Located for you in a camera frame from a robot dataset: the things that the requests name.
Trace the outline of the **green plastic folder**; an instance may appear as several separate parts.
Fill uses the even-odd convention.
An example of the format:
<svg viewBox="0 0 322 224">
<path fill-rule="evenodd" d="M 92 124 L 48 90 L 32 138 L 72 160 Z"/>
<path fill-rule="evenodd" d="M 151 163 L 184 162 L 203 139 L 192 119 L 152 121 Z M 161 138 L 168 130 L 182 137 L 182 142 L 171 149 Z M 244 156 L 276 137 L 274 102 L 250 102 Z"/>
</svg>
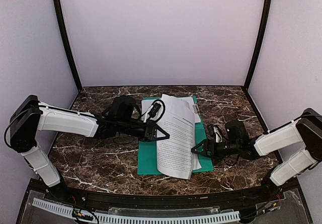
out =
<svg viewBox="0 0 322 224">
<path fill-rule="evenodd" d="M 192 157 L 194 158 L 194 166 L 198 162 L 198 158 L 195 155 L 196 154 L 192 154 Z M 203 163 L 206 165 L 205 172 L 211 172 L 214 170 L 213 163 L 210 158 L 199 156 L 199 155 L 197 156 L 203 159 Z M 161 172 L 157 169 L 156 142 L 139 142 L 137 173 L 139 175 L 160 175 L 161 174 Z"/>
</svg>

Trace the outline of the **printed paper sheet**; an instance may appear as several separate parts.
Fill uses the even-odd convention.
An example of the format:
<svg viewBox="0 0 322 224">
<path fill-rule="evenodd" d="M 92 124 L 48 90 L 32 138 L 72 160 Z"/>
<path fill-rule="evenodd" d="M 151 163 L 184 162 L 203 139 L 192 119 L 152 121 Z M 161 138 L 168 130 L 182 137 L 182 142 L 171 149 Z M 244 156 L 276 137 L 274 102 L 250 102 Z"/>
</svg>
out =
<svg viewBox="0 0 322 224">
<path fill-rule="evenodd" d="M 193 170 L 195 114 L 186 100 L 163 94 L 165 113 L 158 122 L 170 135 L 156 142 L 157 169 L 164 175 L 189 180 Z"/>
</svg>

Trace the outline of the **white paper sheet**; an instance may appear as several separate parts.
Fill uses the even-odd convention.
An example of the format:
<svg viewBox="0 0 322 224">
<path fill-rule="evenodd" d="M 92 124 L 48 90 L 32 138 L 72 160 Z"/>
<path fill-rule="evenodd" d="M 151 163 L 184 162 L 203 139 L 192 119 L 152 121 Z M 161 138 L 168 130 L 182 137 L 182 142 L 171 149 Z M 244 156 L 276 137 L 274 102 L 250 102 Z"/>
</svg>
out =
<svg viewBox="0 0 322 224">
<path fill-rule="evenodd" d="M 153 102 L 156 100 L 156 98 L 144 98 L 141 102 L 142 104 L 142 112 L 143 116 L 142 119 L 148 117 L 148 112 L 152 109 Z M 193 104 L 197 104 L 197 100 L 195 97 L 181 97 L 182 101 L 186 102 L 186 105 L 189 106 L 190 110 L 194 113 L 195 116 L 195 143 L 198 144 L 205 138 L 205 130 L 202 122 L 202 118 L 199 114 L 196 114 L 194 112 L 194 109 L 192 107 Z M 203 163 L 203 159 L 201 157 L 198 157 L 198 162 L 195 164 L 193 172 L 205 172 L 206 165 Z"/>
</svg>

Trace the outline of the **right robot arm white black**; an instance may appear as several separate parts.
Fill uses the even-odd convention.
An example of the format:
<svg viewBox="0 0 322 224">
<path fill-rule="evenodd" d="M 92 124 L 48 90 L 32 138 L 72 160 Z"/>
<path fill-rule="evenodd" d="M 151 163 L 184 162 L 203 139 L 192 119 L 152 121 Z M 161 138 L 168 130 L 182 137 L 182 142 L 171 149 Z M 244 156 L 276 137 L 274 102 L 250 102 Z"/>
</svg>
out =
<svg viewBox="0 0 322 224">
<path fill-rule="evenodd" d="M 293 150 L 287 159 L 267 173 L 262 180 L 263 186 L 277 188 L 321 163 L 321 115 L 311 108 L 254 138 L 249 137 L 245 125 L 239 120 L 227 122 L 225 130 L 226 137 L 212 126 L 213 138 L 201 141 L 191 152 L 212 159 L 238 155 L 253 161 L 276 151 Z"/>
</svg>

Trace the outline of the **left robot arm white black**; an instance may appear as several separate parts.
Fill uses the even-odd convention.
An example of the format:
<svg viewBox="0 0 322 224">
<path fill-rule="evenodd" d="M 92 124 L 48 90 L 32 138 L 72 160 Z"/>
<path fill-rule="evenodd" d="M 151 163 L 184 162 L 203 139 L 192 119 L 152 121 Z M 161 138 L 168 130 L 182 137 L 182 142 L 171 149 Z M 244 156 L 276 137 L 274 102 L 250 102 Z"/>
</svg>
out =
<svg viewBox="0 0 322 224">
<path fill-rule="evenodd" d="M 100 113 L 80 112 L 51 106 L 39 101 L 36 95 L 29 95 L 11 116 L 4 142 L 25 159 L 47 187 L 54 188 L 63 185 L 64 180 L 41 148 L 42 132 L 94 139 L 123 133 L 142 142 L 167 140 L 170 135 L 159 124 L 165 109 L 162 100 L 155 100 L 149 110 L 142 112 L 133 97 L 122 95 Z"/>
</svg>

